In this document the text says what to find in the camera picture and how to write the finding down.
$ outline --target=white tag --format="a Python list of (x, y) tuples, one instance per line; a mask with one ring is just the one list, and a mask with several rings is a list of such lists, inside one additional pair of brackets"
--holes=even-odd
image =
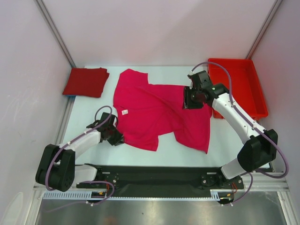
[(122, 115), (126, 115), (127, 113), (128, 113), (127, 109), (125, 109), (125, 110), (122, 111)]

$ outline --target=red cloth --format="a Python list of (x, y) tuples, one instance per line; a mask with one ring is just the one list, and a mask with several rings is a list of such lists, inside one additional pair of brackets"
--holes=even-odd
[(212, 110), (207, 105), (183, 110), (183, 88), (148, 84), (148, 74), (131, 69), (121, 73), (113, 106), (125, 143), (156, 151), (158, 136), (174, 132), (179, 143), (207, 153)]
[(109, 76), (107, 69), (72, 68), (63, 95), (82, 95), (101, 97), (105, 82)]

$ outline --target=white backdrop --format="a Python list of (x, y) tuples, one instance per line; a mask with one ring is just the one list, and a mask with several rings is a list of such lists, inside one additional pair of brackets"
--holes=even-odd
[[(284, 1), (254, 54), (253, 61), (266, 97), (266, 128), (278, 132), (278, 145), (290, 163), (287, 182), (300, 213), (300, 1)], [(282, 170), (278, 160), (276, 167)]]
[(65, 108), (61, 92), (70, 66), (33, 0), (3, 2), (0, 20), (1, 221), (19, 192), (20, 218), (28, 212), (39, 161), (55, 141)]
[(78, 67), (245, 58), (274, 0), (45, 0)]

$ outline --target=shiny floor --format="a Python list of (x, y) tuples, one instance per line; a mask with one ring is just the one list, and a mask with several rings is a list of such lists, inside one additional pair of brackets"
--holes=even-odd
[(195, 201), (107, 201), (99, 206), (43, 200), (36, 225), (285, 225), (276, 192), (252, 192), (231, 206)]

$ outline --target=purple cable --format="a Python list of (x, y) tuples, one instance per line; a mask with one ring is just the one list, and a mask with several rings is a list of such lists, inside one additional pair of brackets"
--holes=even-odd
[[(104, 184), (109, 184), (112, 187), (112, 192), (107, 197), (105, 197), (104, 199), (102, 199), (101, 201), (99, 201), (97, 203), (93, 203), (93, 205), (100, 205), (101, 203), (105, 202), (108, 198), (110, 198), (114, 193), (114, 185), (112, 183), (108, 182), (108, 181), (85, 181), (83, 183), (104, 183)], [(52, 209), (52, 210), (44, 210), (44, 212), (46, 212), (46, 213), (54, 212), (56, 210), (60, 210), (60, 209), (63, 209), (65, 207), (75, 205), (75, 204), (79, 204), (79, 203), (85, 203), (86, 204), (87, 202), (86, 201), (71, 202), (69, 204), (57, 207), (57, 208)]]
[(289, 170), (290, 170), (290, 167), (289, 167), (289, 164), (287, 162), (287, 159), (284, 155), (284, 153), (282, 152), (282, 150), (267, 136), (265, 135), (263, 132), (261, 132), (259, 129), (257, 129), (256, 127), (253, 127), (253, 123), (248, 120), (244, 115), (243, 113), (233, 104), (233, 94), (232, 94), (232, 81), (231, 81), (231, 77), (230, 77), (230, 74), (229, 72), (227, 71), (227, 69), (225, 69), (223, 66), (221, 66), (220, 64), (217, 64), (215, 62), (202, 62), (202, 63), (199, 63), (198, 65), (196, 65), (193, 69), (192, 69), (192, 72), (198, 67), (198, 66), (201, 66), (203, 64), (212, 64), (212, 65), (215, 65), (215, 66), (218, 66), (220, 67), (221, 69), (223, 69), (225, 71), (225, 73), (227, 74), (228, 76), (228, 80), (229, 80), (229, 99), (230, 99), (230, 102), (231, 104), (233, 105), (233, 108), (235, 109), (235, 111), (256, 131), (258, 132), (261, 136), (263, 136), (268, 142), (270, 142), (275, 148), (276, 150), (279, 152), (280, 156), (282, 157), (284, 163), (285, 163), (285, 172), (280, 175), (280, 176), (274, 176), (274, 175), (271, 175), (271, 174), (268, 174), (264, 171), (262, 171), (261, 169), (257, 169), (258, 172), (268, 176), (268, 177), (271, 177), (271, 178), (275, 178), (275, 179), (280, 179), (280, 178), (283, 178), (285, 177), (288, 173), (289, 173)]
[[(96, 112), (96, 115), (97, 115), (97, 113), (98, 113), (101, 109), (103, 109), (103, 108), (109, 108), (109, 109), (110, 109), (110, 113), (109, 113), (108, 117), (107, 117), (102, 123), (100, 123), (99, 125), (95, 126), (95, 127), (92, 128), (91, 130), (88, 130), (88, 131), (86, 132), (86, 134), (89, 134), (89, 133), (92, 132), (93, 130), (96, 130), (97, 128), (99, 128), (100, 126), (102, 126), (103, 124), (105, 124), (105, 123), (109, 120), (110, 116), (112, 115), (113, 109), (112, 109), (110, 106), (108, 106), (108, 105), (105, 105), (105, 106), (102, 106), (101, 108), (99, 108), (99, 109), (97, 110), (97, 112)], [(45, 178), (45, 186), (46, 186), (46, 189), (47, 189), (48, 191), (53, 191), (53, 190), (54, 190), (53, 188), (49, 187), (49, 176), (50, 176), (50, 171), (51, 171), (51, 169), (52, 169), (52, 167), (53, 167), (53, 165), (54, 165), (54, 163), (55, 163), (55, 160), (56, 160), (57, 157), (60, 155), (60, 153), (64, 150), (64, 148), (66, 148), (66, 147), (69, 146), (70, 144), (74, 143), (75, 141), (77, 141), (77, 140), (80, 139), (81, 137), (85, 136), (86, 134), (85, 134), (85, 133), (82, 133), (81, 135), (77, 136), (76, 138), (74, 138), (73, 140), (71, 140), (69, 143), (67, 143), (67, 144), (65, 144), (64, 146), (62, 146), (62, 147), (58, 150), (58, 152), (55, 154), (55, 156), (53, 157), (53, 159), (52, 159), (52, 161), (51, 161), (51, 163), (50, 163), (50, 165), (49, 165), (49, 167), (48, 167), (48, 170), (47, 170), (47, 173), (46, 173), (46, 178)]]

